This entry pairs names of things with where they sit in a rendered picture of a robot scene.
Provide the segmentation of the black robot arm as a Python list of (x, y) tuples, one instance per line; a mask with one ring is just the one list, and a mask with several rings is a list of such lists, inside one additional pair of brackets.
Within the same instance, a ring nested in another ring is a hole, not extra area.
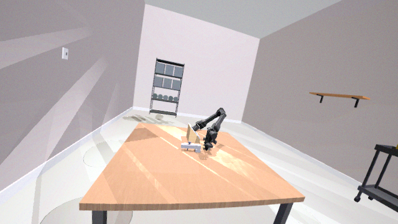
[(209, 118), (207, 119), (203, 119), (201, 121), (197, 121), (196, 125), (194, 125), (193, 130), (196, 132), (196, 130), (203, 129), (207, 123), (209, 123), (210, 121), (214, 120), (215, 118), (218, 118), (217, 122), (213, 123), (211, 128), (208, 127), (207, 128), (207, 133), (206, 135), (209, 136), (211, 138), (211, 143), (214, 143), (216, 145), (217, 141), (217, 135), (218, 135), (218, 131), (220, 130), (221, 127), (221, 123), (223, 122), (223, 120), (226, 117), (226, 112), (223, 108), (219, 108), (217, 110), (217, 112), (213, 115), (211, 115)]

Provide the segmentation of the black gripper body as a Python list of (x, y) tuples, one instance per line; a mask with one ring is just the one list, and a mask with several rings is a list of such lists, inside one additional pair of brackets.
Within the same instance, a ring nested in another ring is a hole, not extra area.
[(213, 148), (212, 143), (210, 143), (211, 142), (211, 138), (209, 136), (206, 135), (206, 137), (204, 137), (203, 140), (205, 140), (206, 147)]

